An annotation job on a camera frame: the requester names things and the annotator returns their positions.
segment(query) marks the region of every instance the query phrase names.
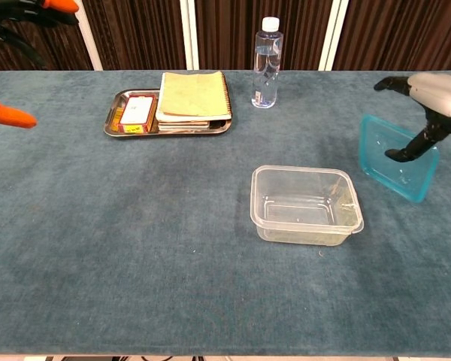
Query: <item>clear plastic container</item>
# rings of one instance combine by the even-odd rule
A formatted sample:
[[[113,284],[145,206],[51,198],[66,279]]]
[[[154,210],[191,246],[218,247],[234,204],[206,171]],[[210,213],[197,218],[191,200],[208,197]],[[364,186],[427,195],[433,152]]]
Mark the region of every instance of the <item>clear plastic container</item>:
[[[428,192],[439,161],[439,150],[433,147],[420,158],[406,163],[396,162],[384,154],[388,149],[406,147],[414,136],[406,129],[366,114],[362,118],[359,162],[366,174],[419,203]]]
[[[336,169],[257,168],[250,217],[259,236],[275,242],[335,246],[364,228],[353,182]]]

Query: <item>stainless steel tray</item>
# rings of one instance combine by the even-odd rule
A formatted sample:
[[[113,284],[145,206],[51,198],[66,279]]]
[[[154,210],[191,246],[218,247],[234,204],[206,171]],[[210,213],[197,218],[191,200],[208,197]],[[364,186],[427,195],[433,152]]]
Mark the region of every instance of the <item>stainless steel tray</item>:
[[[116,132],[110,128],[112,125],[112,120],[114,119],[115,112],[117,108],[124,108],[126,106],[127,100],[130,96],[142,96],[147,94],[153,94],[159,97],[158,89],[128,89],[123,92],[118,93],[114,101],[112,102],[112,106],[110,107],[110,111],[107,116],[107,120],[104,124],[104,132],[105,134],[110,135],[111,137],[156,137],[161,135],[175,136],[175,135],[216,135],[220,133],[227,132],[227,130],[231,127],[232,120],[214,120],[210,122],[209,128],[207,129],[181,129],[181,130],[159,130],[159,122],[155,118],[153,118],[152,128],[150,132],[144,134],[133,134],[133,133],[124,133],[124,132]]]

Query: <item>spiral notebook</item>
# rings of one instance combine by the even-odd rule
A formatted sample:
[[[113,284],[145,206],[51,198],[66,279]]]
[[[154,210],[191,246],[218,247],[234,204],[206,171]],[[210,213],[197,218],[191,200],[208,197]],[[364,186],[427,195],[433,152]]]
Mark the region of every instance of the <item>spiral notebook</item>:
[[[160,129],[203,129],[210,121],[231,119],[224,74],[164,73],[156,118]]]

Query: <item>white bottle cap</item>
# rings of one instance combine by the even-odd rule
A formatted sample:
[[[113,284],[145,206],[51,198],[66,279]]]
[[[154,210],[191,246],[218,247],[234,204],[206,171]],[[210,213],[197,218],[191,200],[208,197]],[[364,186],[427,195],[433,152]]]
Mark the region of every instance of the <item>white bottle cap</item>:
[[[265,17],[262,19],[262,31],[276,32],[279,30],[279,19],[276,17]]]

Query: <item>blue plastic container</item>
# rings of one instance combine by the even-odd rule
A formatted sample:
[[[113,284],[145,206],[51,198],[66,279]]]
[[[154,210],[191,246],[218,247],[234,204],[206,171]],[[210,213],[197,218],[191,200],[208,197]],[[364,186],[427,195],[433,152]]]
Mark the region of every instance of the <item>blue plastic container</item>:
[[[420,158],[406,163],[396,162],[384,154],[388,149],[406,147],[414,136],[416,134],[409,130],[366,114],[361,124],[359,162],[366,174],[406,199],[420,203],[426,197],[436,170],[439,150],[433,147]]]

